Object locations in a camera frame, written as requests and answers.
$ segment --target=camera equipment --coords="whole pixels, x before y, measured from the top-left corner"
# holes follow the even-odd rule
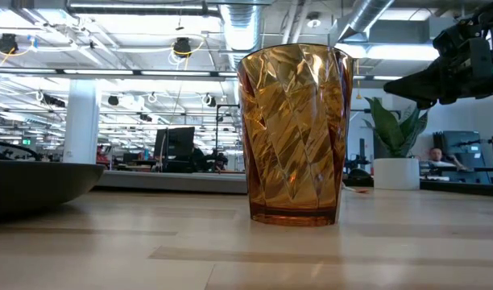
[[[493,95],[493,2],[445,29],[433,46],[440,56],[426,70],[390,81],[384,90],[415,101],[420,109]]]
[[[208,107],[214,108],[216,106],[216,98],[206,93],[204,97],[202,97],[201,102]]]
[[[117,106],[119,104],[118,97],[116,97],[116,96],[110,96],[108,102],[109,102],[109,105],[111,105],[111,106]]]
[[[43,93],[43,100],[41,101],[44,104],[51,105],[51,106],[58,106],[59,108],[65,108],[66,103],[64,101],[61,101],[55,97],[50,96],[47,93]]]
[[[176,39],[175,45],[173,46],[173,52],[176,56],[182,58],[188,58],[191,56],[191,46],[189,45],[189,38],[180,37]]]
[[[15,42],[14,34],[2,35],[2,38],[0,38],[0,52],[5,54],[15,54],[18,49],[18,43]]]
[[[151,122],[151,117],[148,116],[147,114],[140,114],[139,119],[145,121],[145,122]]]

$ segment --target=white column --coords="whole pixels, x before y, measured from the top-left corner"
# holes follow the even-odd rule
[[[96,163],[101,99],[96,80],[71,80],[63,162]]]

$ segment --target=black monitor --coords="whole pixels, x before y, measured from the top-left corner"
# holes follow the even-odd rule
[[[154,157],[161,155],[190,156],[193,151],[195,127],[157,130]]]
[[[128,164],[139,159],[139,153],[125,153],[123,154],[123,163]]]

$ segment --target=man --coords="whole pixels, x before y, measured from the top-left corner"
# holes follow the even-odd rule
[[[456,156],[454,155],[449,155],[447,156],[447,160],[449,162],[445,162],[442,160],[443,154],[441,153],[440,148],[431,148],[429,150],[429,162],[433,164],[436,167],[449,167],[449,166],[456,166],[458,170],[466,170],[466,167],[461,164],[458,159],[456,159]]]

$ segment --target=amber glass tumbler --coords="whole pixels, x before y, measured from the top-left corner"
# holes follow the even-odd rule
[[[353,60],[316,44],[264,48],[238,67],[251,218],[282,226],[338,219]]]

